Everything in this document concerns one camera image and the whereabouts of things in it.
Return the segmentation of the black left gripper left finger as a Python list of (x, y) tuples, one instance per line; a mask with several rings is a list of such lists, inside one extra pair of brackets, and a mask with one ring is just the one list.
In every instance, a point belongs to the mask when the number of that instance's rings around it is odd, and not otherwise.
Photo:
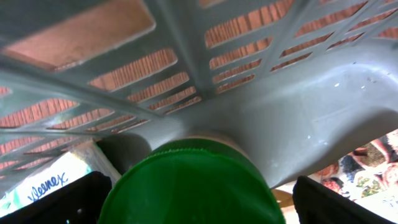
[(96, 224), (111, 179), (94, 171), (44, 198), (1, 218), (3, 224)]

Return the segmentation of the clear snack bag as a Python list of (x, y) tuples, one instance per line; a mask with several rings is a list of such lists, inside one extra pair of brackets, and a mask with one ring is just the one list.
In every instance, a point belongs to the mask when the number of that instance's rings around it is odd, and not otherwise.
[(358, 147), (310, 178), (397, 223), (397, 130)]

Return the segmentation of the teal Kleenex tissue pack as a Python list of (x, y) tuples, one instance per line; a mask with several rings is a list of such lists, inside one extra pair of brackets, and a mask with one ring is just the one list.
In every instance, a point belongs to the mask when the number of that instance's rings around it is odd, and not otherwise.
[(75, 146), (7, 190), (1, 198), (1, 216), (28, 206), (94, 171), (109, 177), (113, 185), (121, 178), (94, 142)]

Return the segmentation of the green lid jar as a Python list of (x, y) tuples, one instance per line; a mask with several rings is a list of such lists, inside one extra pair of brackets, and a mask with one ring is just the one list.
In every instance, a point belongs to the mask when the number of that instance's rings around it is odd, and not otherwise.
[(239, 149), (203, 138), (159, 146), (117, 181), (99, 223), (285, 223), (258, 168)]

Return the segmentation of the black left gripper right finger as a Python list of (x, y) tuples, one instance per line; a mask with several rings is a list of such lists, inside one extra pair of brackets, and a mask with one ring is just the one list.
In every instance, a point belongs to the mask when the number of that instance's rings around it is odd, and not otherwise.
[(306, 176), (298, 177), (293, 201), (301, 224), (393, 224)]

